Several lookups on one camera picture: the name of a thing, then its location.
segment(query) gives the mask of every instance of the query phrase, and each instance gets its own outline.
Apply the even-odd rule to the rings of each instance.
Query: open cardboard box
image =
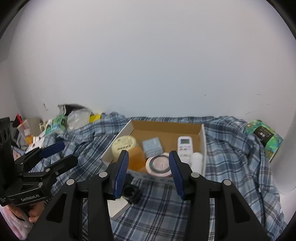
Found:
[[[180,136],[191,136],[193,141],[193,152],[200,152],[203,157],[202,176],[205,175],[207,160],[207,145],[205,129],[203,124],[156,122],[156,121],[137,121],[130,120],[115,139],[125,135],[132,135],[142,147],[142,141],[158,137],[164,152],[177,150],[177,141]],[[101,160],[107,167],[114,160],[111,145],[103,153]],[[151,180],[159,183],[173,183],[172,177],[155,177],[146,172],[145,166],[137,171],[128,170],[134,177]]]

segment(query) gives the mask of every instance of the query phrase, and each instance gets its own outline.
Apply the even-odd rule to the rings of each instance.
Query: silver screw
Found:
[[[191,176],[192,176],[193,178],[198,178],[200,175],[199,175],[197,172],[192,172],[192,173],[191,173]]]
[[[231,181],[226,179],[223,181],[223,183],[226,185],[226,186],[230,186],[231,185]]]
[[[100,172],[99,173],[99,177],[106,177],[106,176],[108,176],[107,172]]]
[[[74,184],[74,180],[73,179],[69,179],[68,181],[66,181],[67,185],[71,186],[72,184]]]

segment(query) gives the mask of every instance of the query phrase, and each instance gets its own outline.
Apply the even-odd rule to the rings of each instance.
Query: human hand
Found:
[[[38,203],[34,203],[31,206],[31,210],[29,211],[29,221],[30,223],[36,223],[39,216],[41,215],[41,213],[43,212],[44,210],[44,202],[38,202]],[[13,214],[19,218],[23,218],[22,215],[23,215],[23,211],[19,208],[19,207],[16,207],[15,205],[13,204],[8,204],[8,208],[11,212],[13,212]]]

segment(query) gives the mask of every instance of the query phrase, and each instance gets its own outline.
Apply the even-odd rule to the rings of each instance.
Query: plaid cloth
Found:
[[[81,129],[46,138],[44,146],[64,141],[66,148],[39,162],[33,171],[62,157],[74,154],[78,165],[58,177],[52,187],[56,194],[69,179],[85,181],[106,168],[100,157],[130,118],[117,113],[103,115],[101,120]],[[286,226],[279,202],[279,194],[271,180],[269,162],[259,139],[243,132],[246,122],[234,117],[136,117],[142,121],[170,121],[204,123],[207,139],[207,166],[205,177],[222,182],[230,179],[248,202],[271,240],[275,240]],[[111,219],[115,240],[182,240],[189,213],[189,201],[182,201],[174,185],[146,180],[133,180],[143,197],[117,220]],[[210,205],[209,240],[214,240],[214,203]],[[83,205],[83,238],[87,240],[87,202]]]

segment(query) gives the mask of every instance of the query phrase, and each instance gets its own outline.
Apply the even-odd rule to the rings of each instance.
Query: ridged blue pad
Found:
[[[113,196],[116,199],[121,196],[122,188],[126,178],[126,172],[128,170],[128,162],[129,162],[129,156],[128,156],[128,152],[126,151],[115,178],[115,190],[114,190]]]
[[[182,200],[184,200],[185,192],[184,192],[184,182],[183,178],[181,176],[181,173],[179,171],[179,167],[177,165],[177,162],[173,156],[173,153],[170,152],[169,154],[169,165],[170,165],[170,170],[172,171],[175,187],[177,190],[178,195],[181,197]]]
[[[62,151],[64,149],[65,149],[65,143],[64,142],[58,142],[56,144],[53,144],[53,145],[51,145],[49,147],[44,148],[40,152],[39,157],[41,159],[48,158],[48,157],[52,156],[53,154],[58,153],[58,152],[60,152],[60,151]]]

